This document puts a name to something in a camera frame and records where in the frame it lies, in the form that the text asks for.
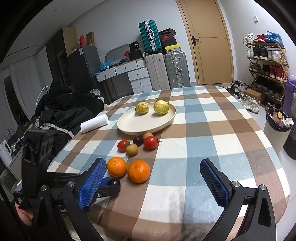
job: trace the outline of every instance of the silver suitcase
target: silver suitcase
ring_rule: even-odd
[[[189,70],[184,52],[171,52],[164,56],[171,89],[190,87]]]
[[[162,53],[152,54],[145,57],[145,62],[154,91],[167,90],[170,88],[168,74],[165,68],[165,61]]]

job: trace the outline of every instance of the black trash bag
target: black trash bag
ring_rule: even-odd
[[[279,131],[279,132],[287,132],[293,128],[294,125],[290,125],[289,127],[285,127],[285,126],[281,126],[278,123],[274,122],[274,120],[269,116],[270,114],[271,115],[273,114],[273,111],[274,111],[273,108],[266,110],[266,120],[272,129],[274,129],[275,131]],[[279,111],[279,112],[283,114],[283,117],[285,117],[285,119],[289,118],[289,115],[287,115],[285,112],[283,112],[283,111]]]

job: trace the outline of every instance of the black refrigerator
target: black refrigerator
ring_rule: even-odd
[[[78,93],[89,93],[98,89],[107,104],[108,98],[102,83],[98,83],[95,73],[100,70],[100,58],[95,46],[82,46],[68,56],[70,82]]]

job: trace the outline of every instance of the plaid tablecloth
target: plaid tablecloth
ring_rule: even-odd
[[[140,101],[157,100],[177,108],[173,123],[154,133],[162,140],[158,148],[147,152],[140,147],[130,158],[119,153],[119,140],[134,137],[117,129],[119,117]],[[284,170],[263,131],[225,89],[198,86],[142,93],[115,101],[104,113],[109,124],[79,132],[49,171],[82,173],[98,157],[108,161],[119,156],[128,165],[145,160],[151,176],[143,184],[134,184],[125,175],[118,197],[92,206],[88,213],[92,221],[133,240],[202,240],[223,211],[200,174],[204,158],[245,187],[265,184],[276,222],[282,217],[290,195]],[[229,238],[235,236],[245,212],[244,206]]]

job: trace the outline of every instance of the oval cream plate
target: oval cream plate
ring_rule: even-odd
[[[125,112],[117,122],[118,129],[128,135],[136,136],[146,132],[157,132],[172,123],[176,115],[176,107],[168,103],[168,113],[159,115],[153,109],[154,103],[148,103],[149,111],[144,115],[136,113],[136,107]]]

